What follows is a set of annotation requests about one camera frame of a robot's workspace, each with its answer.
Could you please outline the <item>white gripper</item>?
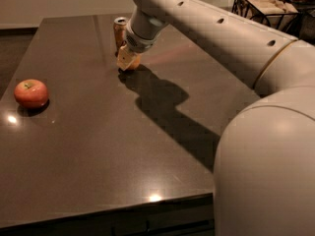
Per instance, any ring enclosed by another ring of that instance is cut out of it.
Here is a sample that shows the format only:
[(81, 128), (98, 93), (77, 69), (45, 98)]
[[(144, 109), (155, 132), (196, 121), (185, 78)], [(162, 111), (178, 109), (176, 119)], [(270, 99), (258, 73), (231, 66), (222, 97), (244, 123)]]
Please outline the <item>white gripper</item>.
[(117, 66), (128, 70), (130, 64), (138, 56), (136, 53), (148, 51), (157, 41), (158, 28), (150, 22), (135, 21), (131, 19), (126, 28), (127, 45), (120, 47), (117, 56)]

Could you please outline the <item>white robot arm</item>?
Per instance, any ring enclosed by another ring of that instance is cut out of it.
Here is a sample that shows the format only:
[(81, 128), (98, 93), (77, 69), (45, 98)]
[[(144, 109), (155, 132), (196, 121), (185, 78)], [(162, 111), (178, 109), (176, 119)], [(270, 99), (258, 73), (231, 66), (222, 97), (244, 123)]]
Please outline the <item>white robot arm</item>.
[(200, 0), (133, 0), (121, 69), (167, 25), (252, 93), (214, 161), (216, 236), (315, 236), (315, 46)]

